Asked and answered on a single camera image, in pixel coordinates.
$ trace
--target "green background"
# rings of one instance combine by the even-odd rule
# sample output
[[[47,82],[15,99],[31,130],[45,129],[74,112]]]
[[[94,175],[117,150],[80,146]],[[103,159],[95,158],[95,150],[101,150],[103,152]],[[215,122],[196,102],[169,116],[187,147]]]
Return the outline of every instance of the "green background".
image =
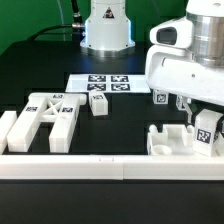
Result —
[[[0,54],[11,43],[26,40],[37,31],[61,24],[58,2],[64,15],[64,23],[73,21],[70,0],[0,0]],[[90,14],[90,0],[78,0],[85,20]],[[187,0],[126,0],[126,14],[132,22],[132,38],[148,40],[149,30],[166,20],[185,14]],[[64,40],[63,36],[42,40]]]

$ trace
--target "black cable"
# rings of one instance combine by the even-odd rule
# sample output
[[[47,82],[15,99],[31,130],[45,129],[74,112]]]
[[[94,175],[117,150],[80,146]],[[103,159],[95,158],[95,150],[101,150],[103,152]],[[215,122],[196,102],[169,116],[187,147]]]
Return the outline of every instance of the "black cable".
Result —
[[[64,28],[72,28],[72,24],[59,25],[59,26],[51,26],[51,27],[42,29],[39,32],[37,32],[36,34],[34,34],[31,37],[29,37],[27,40],[28,41],[34,41],[38,36],[42,35],[43,33],[46,33],[47,31],[57,30],[57,29],[64,29]]]
[[[77,0],[71,0],[71,2],[72,2],[73,13],[74,13],[73,15],[74,23],[82,23],[82,16],[81,16],[81,13],[79,12]]]
[[[71,0],[72,2],[72,9],[74,13],[79,13],[79,7],[78,7],[78,3],[76,0]]]

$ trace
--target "white platform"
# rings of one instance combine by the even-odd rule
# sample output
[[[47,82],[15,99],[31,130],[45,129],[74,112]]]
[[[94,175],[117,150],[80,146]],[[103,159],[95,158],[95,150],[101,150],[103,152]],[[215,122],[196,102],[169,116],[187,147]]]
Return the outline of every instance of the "white platform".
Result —
[[[119,77],[125,77],[128,81],[119,81]],[[88,85],[101,85],[103,89],[98,89],[102,92],[106,93],[150,93],[150,89],[145,81],[145,75],[128,75],[128,74],[77,74],[70,75],[68,84],[66,87],[67,93],[86,93],[89,92]],[[112,85],[122,85],[128,86],[125,90],[117,88],[116,91],[113,90]]]

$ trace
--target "black tabletop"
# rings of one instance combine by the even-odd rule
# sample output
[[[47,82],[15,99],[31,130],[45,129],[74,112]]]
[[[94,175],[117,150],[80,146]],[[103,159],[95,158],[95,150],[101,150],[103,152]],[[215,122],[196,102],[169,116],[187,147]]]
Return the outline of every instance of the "black tabletop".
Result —
[[[131,55],[99,58],[72,42],[14,43],[0,56],[0,113],[19,114],[32,92],[65,92],[71,73],[144,74],[147,50],[137,43]],[[105,95],[108,116],[93,117],[88,103],[80,108],[69,154],[145,155],[150,124],[187,122],[173,95],[168,105],[154,105],[152,94]],[[41,124],[27,154],[50,154],[51,128]],[[0,180],[0,223],[220,224],[223,189],[222,181]]]

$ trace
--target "white block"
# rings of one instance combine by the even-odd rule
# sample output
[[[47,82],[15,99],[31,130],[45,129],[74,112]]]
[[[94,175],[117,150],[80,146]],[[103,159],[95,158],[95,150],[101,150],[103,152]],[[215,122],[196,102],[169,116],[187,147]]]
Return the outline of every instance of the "white block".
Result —
[[[49,137],[50,152],[68,153],[78,118],[80,102],[83,105],[85,101],[86,97],[83,94],[64,96],[62,107]]]
[[[217,122],[223,116],[221,113],[202,110],[196,117],[193,149],[205,156],[213,156],[218,138],[216,137]]]
[[[184,107],[184,101],[182,96],[177,96],[176,106],[179,111],[186,111]]]
[[[27,152],[40,126],[39,116],[47,108],[46,97],[33,97],[7,136],[9,151]]]
[[[5,111],[0,119],[0,154],[7,145],[7,135],[17,120],[16,111]]]
[[[101,91],[89,92],[89,105],[93,116],[108,115],[108,101]]]
[[[153,102],[154,104],[168,104],[169,93],[153,90]]]

